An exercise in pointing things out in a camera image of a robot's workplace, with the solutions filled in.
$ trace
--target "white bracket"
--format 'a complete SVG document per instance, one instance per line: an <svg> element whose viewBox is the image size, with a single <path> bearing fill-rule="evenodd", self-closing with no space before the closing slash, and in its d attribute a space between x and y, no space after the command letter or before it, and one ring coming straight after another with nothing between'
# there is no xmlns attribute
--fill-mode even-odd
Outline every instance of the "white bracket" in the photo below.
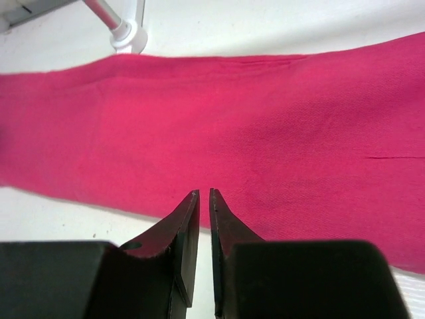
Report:
<svg viewBox="0 0 425 319"><path fill-rule="evenodd" d="M139 54L143 51L147 43L147 33L142 28L145 0L124 0L122 18L105 0L84 2L111 30L111 44L117 53Z"/></svg>

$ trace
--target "folded cloth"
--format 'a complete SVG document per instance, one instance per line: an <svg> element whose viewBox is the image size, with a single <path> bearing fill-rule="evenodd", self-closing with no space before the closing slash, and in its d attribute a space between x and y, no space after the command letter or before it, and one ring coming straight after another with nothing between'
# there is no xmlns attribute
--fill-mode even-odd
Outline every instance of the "folded cloth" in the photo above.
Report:
<svg viewBox="0 0 425 319"><path fill-rule="evenodd" d="M0 76L0 183L157 217L210 187L270 240L425 272L425 33L355 50L118 55Z"/></svg>

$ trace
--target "white table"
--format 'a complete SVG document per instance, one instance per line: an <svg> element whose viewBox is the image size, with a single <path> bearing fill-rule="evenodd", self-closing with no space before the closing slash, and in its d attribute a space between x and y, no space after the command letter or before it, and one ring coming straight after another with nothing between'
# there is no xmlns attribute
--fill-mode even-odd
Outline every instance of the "white table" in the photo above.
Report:
<svg viewBox="0 0 425 319"><path fill-rule="evenodd" d="M121 11L120 0L108 3ZM146 0L146 54L318 53L425 31L423 0ZM81 1L0 35L0 72L57 70L114 53L109 31ZM0 241L109 240L117 245L155 219L15 189L0 189ZM209 232L202 230L194 306L214 318ZM394 270L415 318L425 318L425 277Z"/></svg>

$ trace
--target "metal pole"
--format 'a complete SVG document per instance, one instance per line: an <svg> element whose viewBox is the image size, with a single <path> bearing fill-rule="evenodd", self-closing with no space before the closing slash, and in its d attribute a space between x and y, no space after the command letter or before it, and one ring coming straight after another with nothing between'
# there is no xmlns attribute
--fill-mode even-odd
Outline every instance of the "metal pole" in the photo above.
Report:
<svg viewBox="0 0 425 319"><path fill-rule="evenodd" d="M105 2L105 0L83 0L85 4L106 24L110 30L115 30L121 24L122 19Z"/></svg>

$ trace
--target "towel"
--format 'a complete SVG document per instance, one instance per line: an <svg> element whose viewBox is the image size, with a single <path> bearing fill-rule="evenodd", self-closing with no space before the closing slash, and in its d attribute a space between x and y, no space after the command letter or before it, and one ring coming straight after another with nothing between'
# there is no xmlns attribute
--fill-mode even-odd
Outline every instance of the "towel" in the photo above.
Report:
<svg viewBox="0 0 425 319"><path fill-rule="evenodd" d="M311 55L116 55L0 76L0 184L163 217L220 189L267 240L425 272L425 33Z"/></svg>

